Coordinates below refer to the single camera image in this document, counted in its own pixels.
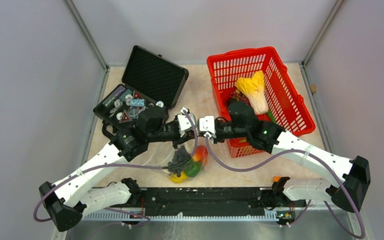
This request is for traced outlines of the black grape bunch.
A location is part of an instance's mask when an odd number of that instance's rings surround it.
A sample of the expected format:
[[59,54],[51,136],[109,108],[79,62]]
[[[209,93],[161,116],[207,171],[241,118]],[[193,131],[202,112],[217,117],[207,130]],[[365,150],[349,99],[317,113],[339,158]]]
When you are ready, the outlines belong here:
[[171,161],[168,162],[168,171],[178,174],[184,170],[185,164],[191,159],[191,155],[184,145],[180,146],[173,155]]

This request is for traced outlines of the clear zip top bag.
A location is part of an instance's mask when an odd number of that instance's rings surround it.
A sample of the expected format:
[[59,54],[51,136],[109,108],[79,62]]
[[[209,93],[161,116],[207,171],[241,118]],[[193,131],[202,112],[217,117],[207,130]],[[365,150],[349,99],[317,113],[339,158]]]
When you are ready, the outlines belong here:
[[208,161],[208,150],[202,144],[189,141],[174,148],[171,142],[152,143],[144,166],[163,167],[170,181],[179,184],[203,172]]

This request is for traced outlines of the red tomato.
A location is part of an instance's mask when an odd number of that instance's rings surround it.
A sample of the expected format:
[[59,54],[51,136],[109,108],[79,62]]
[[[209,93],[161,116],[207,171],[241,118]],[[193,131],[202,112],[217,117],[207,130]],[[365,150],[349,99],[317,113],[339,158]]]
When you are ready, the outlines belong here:
[[208,161],[208,154],[208,150],[204,145],[198,145],[192,160],[195,163],[201,163],[203,166],[205,166]]

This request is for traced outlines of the green bell pepper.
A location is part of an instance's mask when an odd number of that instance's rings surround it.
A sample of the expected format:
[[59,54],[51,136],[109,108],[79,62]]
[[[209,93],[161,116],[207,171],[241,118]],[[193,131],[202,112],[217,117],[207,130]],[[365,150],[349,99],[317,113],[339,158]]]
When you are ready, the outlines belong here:
[[201,171],[201,168],[202,168],[201,161],[193,161],[191,159],[184,165],[183,171],[187,177],[194,178],[199,174],[199,172]]

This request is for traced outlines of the yellow lemon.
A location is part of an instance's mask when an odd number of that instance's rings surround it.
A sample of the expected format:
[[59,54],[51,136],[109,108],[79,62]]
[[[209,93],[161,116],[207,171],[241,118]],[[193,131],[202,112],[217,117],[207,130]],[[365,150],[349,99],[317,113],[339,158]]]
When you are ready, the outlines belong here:
[[185,174],[184,171],[182,171],[180,173],[172,173],[169,175],[170,181],[172,181],[173,183],[176,183],[176,184],[182,183],[182,182],[186,181],[188,178],[189,177]]

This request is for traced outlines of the napa cabbage toy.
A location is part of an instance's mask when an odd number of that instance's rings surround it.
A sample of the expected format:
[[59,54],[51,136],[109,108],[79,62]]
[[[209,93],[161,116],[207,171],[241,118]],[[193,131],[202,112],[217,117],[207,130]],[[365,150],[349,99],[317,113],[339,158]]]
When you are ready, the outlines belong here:
[[256,71],[250,78],[238,78],[235,86],[248,98],[256,115],[263,115],[268,112],[269,106],[265,97],[265,75],[262,70]]

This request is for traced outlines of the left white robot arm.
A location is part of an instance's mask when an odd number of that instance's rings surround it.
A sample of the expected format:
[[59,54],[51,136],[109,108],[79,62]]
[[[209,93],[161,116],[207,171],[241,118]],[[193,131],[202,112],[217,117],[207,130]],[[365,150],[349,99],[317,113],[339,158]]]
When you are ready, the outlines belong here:
[[131,161],[148,150],[150,143],[172,142],[174,147],[191,139],[198,139],[197,121],[193,113],[183,108],[171,122],[166,121],[162,107],[150,106],[138,114],[133,126],[120,129],[93,158],[65,178],[44,182],[39,187],[41,200],[59,232],[77,225],[93,212],[115,204],[134,207],[140,202],[140,193],[130,183],[94,190],[94,186],[116,168],[170,170],[172,165],[138,165]]

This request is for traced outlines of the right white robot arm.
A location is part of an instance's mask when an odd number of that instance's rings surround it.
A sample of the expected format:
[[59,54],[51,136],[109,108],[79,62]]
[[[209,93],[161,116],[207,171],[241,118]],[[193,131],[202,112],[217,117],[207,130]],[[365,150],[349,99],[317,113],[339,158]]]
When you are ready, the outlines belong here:
[[303,199],[331,200],[342,210],[351,213],[361,210],[371,184],[366,158],[342,157],[307,143],[270,120],[259,120],[253,108],[242,101],[230,104],[228,112],[230,120],[212,117],[204,121],[214,143],[244,138],[252,148],[289,159],[322,178],[320,187],[287,180],[273,192],[277,205],[287,206],[291,201]]

